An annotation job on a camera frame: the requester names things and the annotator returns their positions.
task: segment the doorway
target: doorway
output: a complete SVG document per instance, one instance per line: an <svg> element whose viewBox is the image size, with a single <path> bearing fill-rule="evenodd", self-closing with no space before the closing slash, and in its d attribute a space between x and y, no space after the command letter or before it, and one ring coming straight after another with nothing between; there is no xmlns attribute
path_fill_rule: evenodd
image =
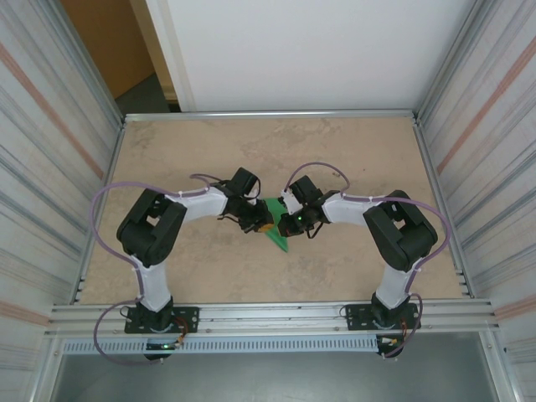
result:
<svg viewBox="0 0 536 402"><path fill-rule="evenodd" d="M180 111L145 0L61 0L121 113Z"/></svg>

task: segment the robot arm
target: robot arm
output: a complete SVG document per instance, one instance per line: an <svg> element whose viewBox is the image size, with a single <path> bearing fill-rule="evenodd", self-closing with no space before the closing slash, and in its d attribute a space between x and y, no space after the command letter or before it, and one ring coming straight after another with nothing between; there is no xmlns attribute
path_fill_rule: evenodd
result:
<svg viewBox="0 0 536 402"><path fill-rule="evenodd" d="M414 268L430 253L437 233L414 205L398 202L354 202L338 191L323 194L308 176L296 180L280 201L288 214L278 224L285 237L307 233L316 224L350 223L367 226L386 262L383 279L372 296L372 313L378 327L389 328L400 318L410 299ZM396 190L388 197L410 198Z"/></svg>
<svg viewBox="0 0 536 402"><path fill-rule="evenodd" d="M165 260L182 225L204 216L233 216L245 232L273 227L273 218L258 195L259 179L242 167L230 180L214 183L207 192L177 196L145 190L117 230L123 250L137 265L143 298L137 305L140 322L162 331L171 321L173 298L166 281Z"/></svg>

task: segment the gray floor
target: gray floor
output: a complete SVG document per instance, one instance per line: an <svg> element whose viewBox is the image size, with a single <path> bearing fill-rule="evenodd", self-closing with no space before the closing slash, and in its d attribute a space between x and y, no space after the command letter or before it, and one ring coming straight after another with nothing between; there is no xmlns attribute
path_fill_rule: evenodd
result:
<svg viewBox="0 0 536 402"><path fill-rule="evenodd" d="M399 361L375 353L188 354L123 367L67 356L54 401L497 401L478 335L417 335Z"/></svg>
<svg viewBox="0 0 536 402"><path fill-rule="evenodd" d="M119 110L127 113L169 113L166 98L156 75L151 75L116 99Z"/></svg>

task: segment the black mounting plate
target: black mounting plate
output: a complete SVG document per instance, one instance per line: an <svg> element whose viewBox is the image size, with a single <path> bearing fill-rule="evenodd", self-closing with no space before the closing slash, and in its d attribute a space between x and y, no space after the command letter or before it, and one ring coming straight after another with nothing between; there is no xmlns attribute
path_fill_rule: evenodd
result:
<svg viewBox="0 0 536 402"><path fill-rule="evenodd" d="M400 322L405 320L408 329L413 329L415 321L417 320L418 310L417 305L414 303L408 303L402 313L400 319L394 323L392 327L381 327L376 323L374 315L372 314L372 305L370 303L364 304L347 304L344 306L346 312L345 318L349 331L369 331L376 329L395 329L400 330Z"/></svg>
<svg viewBox="0 0 536 402"><path fill-rule="evenodd" d="M182 330L178 327L177 323L172 320L170 326L163 332L155 332L149 327L140 327L139 321L136 318L136 308L128 307L128 313L126 314L125 333L181 333ZM173 307L172 315L174 317L183 318L188 324L188 333L195 333L198 331L199 324L199 307Z"/></svg>

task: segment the corrugated metal wall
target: corrugated metal wall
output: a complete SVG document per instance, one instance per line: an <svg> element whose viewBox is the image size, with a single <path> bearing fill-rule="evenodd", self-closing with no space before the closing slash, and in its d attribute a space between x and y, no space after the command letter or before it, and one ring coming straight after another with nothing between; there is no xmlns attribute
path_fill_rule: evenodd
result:
<svg viewBox="0 0 536 402"><path fill-rule="evenodd" d="M534 0L495 2L424 118L473 290L496 307L529 400L536 400L535 34Z"/></svg>
<svg viewBox="0 0 536 402"><path fill-rule="evenodd" d="M0 4L0 400L23 398L78 279L90 197L121 128L50 2Z"/></svg>

